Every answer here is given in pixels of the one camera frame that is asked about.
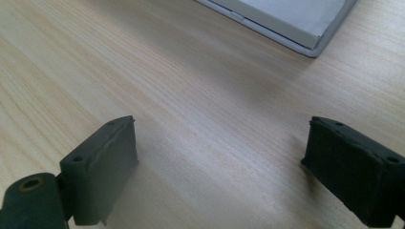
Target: screw hole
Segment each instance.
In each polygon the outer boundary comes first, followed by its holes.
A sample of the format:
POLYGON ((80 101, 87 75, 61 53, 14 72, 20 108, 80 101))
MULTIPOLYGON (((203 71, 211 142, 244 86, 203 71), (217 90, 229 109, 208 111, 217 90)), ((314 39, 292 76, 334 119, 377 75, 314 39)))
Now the screw hole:
POLYGON ((388 156, 387 159, 388 159, 388 161, 390 161, 392 163, 398 163, 399 162, 398 159, 396 159, 395 157, 392 157, 392 156, 388 156))
POLYGON ((35 189, 39 186, 41 186, 44 183, 44 179, 41 177, 33 178, 30 180, 25 181, 20 185, 20 191, 21 192, 28 192, 32 189, 35 189))
POLYGON ((80 162, 80 161, 82 161, 83 160, 83 157, 81 157, 81 156, 76 156, 75 158, 74 158, 74 162, 80 162))

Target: round hole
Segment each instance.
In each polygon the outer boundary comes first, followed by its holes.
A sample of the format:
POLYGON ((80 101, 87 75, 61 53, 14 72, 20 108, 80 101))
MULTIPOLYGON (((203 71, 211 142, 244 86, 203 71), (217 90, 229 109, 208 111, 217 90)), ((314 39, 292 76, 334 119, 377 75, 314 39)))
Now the round hole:
POLYGON ((32 189, 35 189, 44 183, 44 179, 41 177, 32 178, 30 180, 25 181, 20 185, 21 192, 28 192, 32 189))
POLYGON ((81 156, 76 156, 74 158, 74 162, 79 162, 79 161, 82 161, 82 160, 83 160, 83 157, 81 157, 81 156))
POLYGON ((387 159, 388 159, 388 161, 390 161, 392 163, 398 163, 399 162, 398 159, 396 159, 395 157, 392 157, 392 156, 388 156, 387 159))

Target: black plastic part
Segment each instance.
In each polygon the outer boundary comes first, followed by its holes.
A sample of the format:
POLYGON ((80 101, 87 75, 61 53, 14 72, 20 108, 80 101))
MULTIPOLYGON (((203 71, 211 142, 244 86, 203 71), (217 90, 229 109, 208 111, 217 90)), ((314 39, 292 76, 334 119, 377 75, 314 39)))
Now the black plastic part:
POLYGON ((69 228, 54 175, 36 174, 13 183, 4 196, 0 228, 69 228))
POLYGON ((76 225, 105 223, 137 162, 134 119, 103 125, 60 161, 66 217, 76 225))
POLYGON ((405 158, 351 127, 313 117, 302 164, 367 226, 403 216, 405 158))

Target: wooden surface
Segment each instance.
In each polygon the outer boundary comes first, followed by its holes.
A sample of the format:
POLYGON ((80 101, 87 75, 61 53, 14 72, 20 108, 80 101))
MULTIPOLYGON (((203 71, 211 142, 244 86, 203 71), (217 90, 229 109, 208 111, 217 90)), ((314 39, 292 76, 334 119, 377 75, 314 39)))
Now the wooden surface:
POLYGON ((0 193, 133 115, 107 228, 366 228, 299 164, 313 115, 405 155, 404 15, 360 1, 310 59, 190 0, 2 0, 0 193))

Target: light wood tabletop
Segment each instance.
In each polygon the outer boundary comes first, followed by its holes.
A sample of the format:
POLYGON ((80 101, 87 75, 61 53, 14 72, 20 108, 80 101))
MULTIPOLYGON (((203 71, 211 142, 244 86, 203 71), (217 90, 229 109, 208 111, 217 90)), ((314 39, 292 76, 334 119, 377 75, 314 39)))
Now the light wood tabletop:
POLYGON ((300 160, 313 115, 405 156, 404 21, 360 1, 311 59, 191 0, 0 1, 0 194, 132 115, 106 228, 367 228, 300 160))

